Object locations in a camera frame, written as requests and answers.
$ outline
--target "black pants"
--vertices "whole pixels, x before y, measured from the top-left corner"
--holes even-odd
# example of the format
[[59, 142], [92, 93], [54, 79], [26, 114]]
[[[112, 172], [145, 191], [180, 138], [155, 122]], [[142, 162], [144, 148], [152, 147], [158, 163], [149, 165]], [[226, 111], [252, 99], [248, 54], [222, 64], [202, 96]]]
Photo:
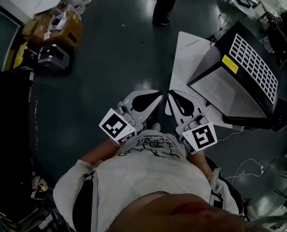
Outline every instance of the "black pants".
[[172, 11], [174, 2], [176, 0], [157, 0], [153, 13], [153, 21], [161, 22]]

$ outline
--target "yellow sticker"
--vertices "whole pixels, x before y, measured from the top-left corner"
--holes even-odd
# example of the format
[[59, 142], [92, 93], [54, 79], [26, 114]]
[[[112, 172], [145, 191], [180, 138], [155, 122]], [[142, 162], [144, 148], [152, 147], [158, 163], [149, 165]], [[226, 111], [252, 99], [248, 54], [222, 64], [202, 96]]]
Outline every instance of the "yellow sticker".
[[225, 63], [225, 65], [229, 67], [235, 74], [237, 74], [239, 67], [229, 57], [224, 55], [222, 62]]

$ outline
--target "black shoe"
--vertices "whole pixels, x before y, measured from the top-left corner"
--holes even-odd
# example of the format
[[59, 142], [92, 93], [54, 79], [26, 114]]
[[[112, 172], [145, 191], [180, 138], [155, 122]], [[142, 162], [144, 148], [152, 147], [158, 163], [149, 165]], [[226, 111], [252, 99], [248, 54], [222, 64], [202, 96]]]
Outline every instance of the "black shoe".
[[163, 20], [161, 20], [161, 21], [154, 21], [154, 20], [152, 19], [152, 23], [155, 24], [155, 25], [157, 25], [157, 26], [167, 26], [167, 25], [169, 25], [169, 20], [163, 19]]

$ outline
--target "cardboard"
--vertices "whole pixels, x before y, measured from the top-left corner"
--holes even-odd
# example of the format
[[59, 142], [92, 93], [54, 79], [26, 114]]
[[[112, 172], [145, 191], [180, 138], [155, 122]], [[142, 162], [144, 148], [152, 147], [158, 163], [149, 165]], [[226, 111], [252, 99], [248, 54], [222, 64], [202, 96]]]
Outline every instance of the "cardboard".
[[76, 50], [84, 26], [75, 13], [68, 11], [66, 17], [68, 21], [63, 29], [60, 31], [54, 30], [50, 37], [45, 40], [45, 34], [51, 22], [51, 15], [48, 13], [38, 14], [23, 28], [23, 37], [39, 47], [45, 44], [57, 44], [66, 50]]
[[75, 13], [68, 11], [66, 17], [68, 20], [62, 30], [54, 30], [45, 43], [57, 44], [61, 48], [76, 50], [84, 26]]

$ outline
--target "floor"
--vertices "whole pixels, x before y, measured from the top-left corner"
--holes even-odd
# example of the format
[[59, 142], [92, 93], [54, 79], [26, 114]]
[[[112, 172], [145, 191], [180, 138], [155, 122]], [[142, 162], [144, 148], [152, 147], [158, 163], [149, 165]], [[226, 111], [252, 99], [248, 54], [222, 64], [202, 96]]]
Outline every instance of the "floor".
[[[135, 89], [168, 91], [175, 48], [180, 31], [209, 37], [218, 32], [218, 15], [225, 9], [233, 22], [240, 12], [218, 0], [177, 0], [164, 28], [151, 23], [156, 0], [93, 0], [82, 21], [85, 26], [76, 52], [72, 73], [53, 77], [43, 73], [34, 78], [30, 102], [30, 147], [34, 164], [43, 170], [50, 185], [88, 150], [107, 137], [98, 124], [109, 108], [115, 107]], [[246, 18], [243, 24], [258, 38], [261, 24]], [[284, 86], [287, 86], [285, 75]], [[175, 122], [161, 104], [159, 122], [164, 132], [173, 132]], [[216, 128], [222, 139], [232, 130]], [[287, 147], [287, 127], [243, 131], [206, 150], [223, 176], [233, 176], [247, 158], [266, 169]], [[284, 201], [273, 190], [283, 184], [275, 160], [260, 178], [242, 176], [233, 185], [259, 215], [265, 215]], [[248, 162], [245, 173], [259, 174], [259, 166]]]

